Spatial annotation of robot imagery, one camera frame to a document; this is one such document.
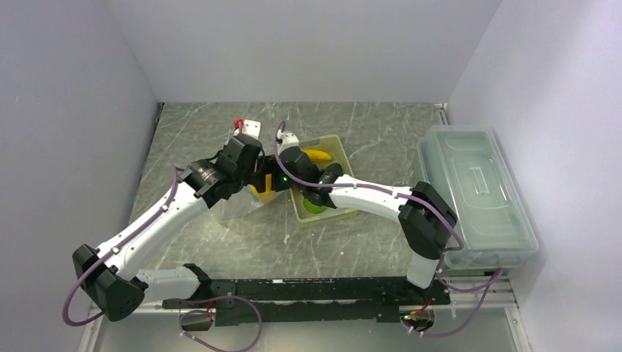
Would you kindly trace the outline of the yellow banana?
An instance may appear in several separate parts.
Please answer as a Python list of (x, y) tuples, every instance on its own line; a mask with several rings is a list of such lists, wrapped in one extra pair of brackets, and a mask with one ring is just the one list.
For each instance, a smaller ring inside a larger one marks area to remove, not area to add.
[(305, 153), (313, 163), (322, 164), (332, 162), (332, 156), (322, 150), (303, 149), (302, 152)]

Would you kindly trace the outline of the yellow bell pepper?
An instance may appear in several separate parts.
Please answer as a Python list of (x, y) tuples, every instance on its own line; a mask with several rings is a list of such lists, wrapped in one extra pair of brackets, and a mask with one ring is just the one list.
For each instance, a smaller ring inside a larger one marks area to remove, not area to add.
[(268, 204), (272, 202), (278, 195), (278, 193), (272, 187), (272, 175), (265, 176), (264, 190), (258, 191), (254, 185), (248, 185), (248, 189), (251, 191), (253, 199), (261, 204)]

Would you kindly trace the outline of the green bumpy fruit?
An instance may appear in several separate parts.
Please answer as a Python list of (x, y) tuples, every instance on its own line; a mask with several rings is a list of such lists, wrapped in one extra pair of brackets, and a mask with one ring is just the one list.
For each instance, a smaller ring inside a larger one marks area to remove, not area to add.
[(313, 213), (313, 214), (319, 214), (319, 213), (322, 213), (322, 212), (324, 212), (326, 210), (324, 206), (314, 205), (308, 199), (304, 199), (303, 206), (304, 206), (304, 209), (307, 212)]

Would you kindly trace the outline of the pale yellow plastic basket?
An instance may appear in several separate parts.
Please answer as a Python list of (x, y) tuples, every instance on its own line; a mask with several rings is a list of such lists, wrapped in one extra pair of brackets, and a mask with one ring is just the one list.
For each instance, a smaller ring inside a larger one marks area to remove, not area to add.
[[(332, 163), (340, 164), (345, 174), (350, 176), (354, 175), (338, 135), (329, 134), (314, 139), (302, 140), (299, 142), (299, 146), (301, 149), (309, 148), (328, 153), (332, 157)], [(290, 199), (300, 227), (313, 227), (327, 224), (333, 221), (348, 219), (359, 214), (359, 211), (353, 208), (325, 208), (321, 213), (309, 212), (304, 207), (304, 198), (298, 189), (290, 190)]]

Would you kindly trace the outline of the clear zip bag blue zipper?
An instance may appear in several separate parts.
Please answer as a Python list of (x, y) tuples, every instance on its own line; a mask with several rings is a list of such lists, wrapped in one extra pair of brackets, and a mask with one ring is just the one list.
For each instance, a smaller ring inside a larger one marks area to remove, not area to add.
[(240, 192), (233, 194), (223, 202), (221, 224), (241, 220), (251, 212), (273, 202), (281, 195), (281, 191), (267, 190), (260, 193), (254, 186), (244, 186)]

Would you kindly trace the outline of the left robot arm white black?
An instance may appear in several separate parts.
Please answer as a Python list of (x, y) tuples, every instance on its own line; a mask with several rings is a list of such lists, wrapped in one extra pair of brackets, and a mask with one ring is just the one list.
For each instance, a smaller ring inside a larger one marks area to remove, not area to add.
[(249, 184), (262, 151), (257, 137), (233, 136), (214, 157), (175, 171), (168, 193), (122, 232), (95, 248), (78, 247), (72, 255), (78, 280), (65, 299), (64, 322), (77, 326), (68, 313), (77, 290), (83, 290), (110, 321), (122, 320), (153, 301), (178, 299), (193, 308), (205, 306), (213, 297), (213, 282), (197, 265), (163, 271), (144, 270), (142, 265), (185, 224)]

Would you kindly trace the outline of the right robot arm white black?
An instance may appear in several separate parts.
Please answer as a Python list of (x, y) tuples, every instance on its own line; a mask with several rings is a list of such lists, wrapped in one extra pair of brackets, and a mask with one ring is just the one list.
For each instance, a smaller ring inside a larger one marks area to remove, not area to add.
[(430, 184), (414, 187), (368, 183), (344, 173), (333, 163), (319, 170), (299, 147), (275, 147), (274, 157), (283, 180), (298, 188), (315, 207), (352, 208), (395, 221), (412, 251), (404, 294), (422, 304), (433, 292), (432, 281), (451, 237), (457, 236), (458, 217)]

